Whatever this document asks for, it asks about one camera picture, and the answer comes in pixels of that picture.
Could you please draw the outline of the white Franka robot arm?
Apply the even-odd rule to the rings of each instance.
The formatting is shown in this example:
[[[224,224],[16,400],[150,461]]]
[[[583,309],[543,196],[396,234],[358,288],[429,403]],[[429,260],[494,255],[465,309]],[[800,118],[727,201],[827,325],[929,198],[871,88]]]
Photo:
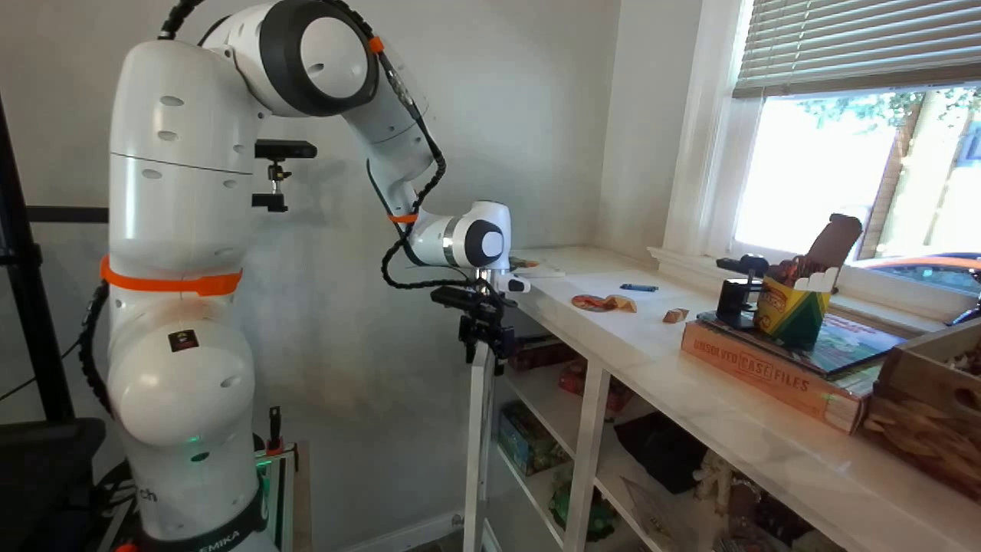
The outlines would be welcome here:
[[[111,116],[107,394],[135,478],[136,552],[274,552],[263,532],[254,355],[231,320],[242,257],[274,192],[251,187],[267,116],[339,116],[366,146],[396,245],[450,304],[502,299],[512,221],[499,201],[429,215],[444,156],[383,39],[342,0],[271,0],[205,39],[128,48]]]

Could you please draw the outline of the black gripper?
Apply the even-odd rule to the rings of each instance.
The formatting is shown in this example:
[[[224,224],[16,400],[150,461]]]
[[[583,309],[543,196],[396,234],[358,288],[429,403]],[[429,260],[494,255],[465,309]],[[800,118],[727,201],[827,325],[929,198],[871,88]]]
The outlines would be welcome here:
[[[431,299],[458,309],[455,336],[465,355],[474,355],[477,342],[485,342],[495,360],[504,360],[516,349],[516,331],[502,322],[504,299],[499,295],[474,288],[435,288]]]

